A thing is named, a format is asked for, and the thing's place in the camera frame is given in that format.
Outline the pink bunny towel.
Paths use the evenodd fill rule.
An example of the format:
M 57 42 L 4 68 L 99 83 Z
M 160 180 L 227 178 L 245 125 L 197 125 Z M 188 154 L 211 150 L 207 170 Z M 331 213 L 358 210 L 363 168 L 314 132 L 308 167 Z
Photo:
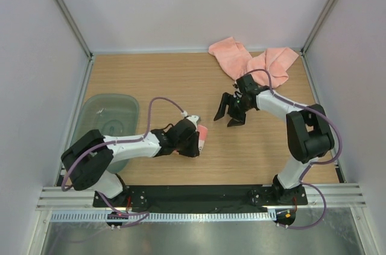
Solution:
M 198 125 L 197 132 L 198 132 L 198 150 L 199 150 L 199 153 L 201 153 L 205 145 L 208 129 L 203 125 Z

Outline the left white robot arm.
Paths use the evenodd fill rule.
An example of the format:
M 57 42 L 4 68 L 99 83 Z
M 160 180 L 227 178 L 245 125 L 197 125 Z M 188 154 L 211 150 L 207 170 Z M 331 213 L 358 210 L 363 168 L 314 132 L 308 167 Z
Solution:
M 200 117 L 191 115 L 178 121 L 168 130 L 153 129 L 135 136 L 104 136 L 90 130 L 61 156 L 66 175 L 62 190 L 93 189 L 103 194 L 115 207 L 127 202 L 128 193 L 118 174 L 109 171 L 115 163 L 141 157 L 160 157 L 177 153 L 198 157 Z

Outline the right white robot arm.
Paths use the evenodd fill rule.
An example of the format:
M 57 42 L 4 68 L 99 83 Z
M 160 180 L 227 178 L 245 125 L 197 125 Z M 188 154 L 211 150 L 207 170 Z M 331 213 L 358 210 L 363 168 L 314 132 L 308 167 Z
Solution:
M 237 79 L 233 86 L 233 94 L 222 94 L 214 121 L 229 115 L 228 127 L 241 126 L 246 122 L 247 111 L 255 109 L 269 112 L 286 123 L 291 157 L 271 186 L 273 200 L 286 204 L 300 191 L 302 178 L 311 166 L 335 146 L 324 108 L 289 100 L 270 86 L 260 86 L 250 74 Z

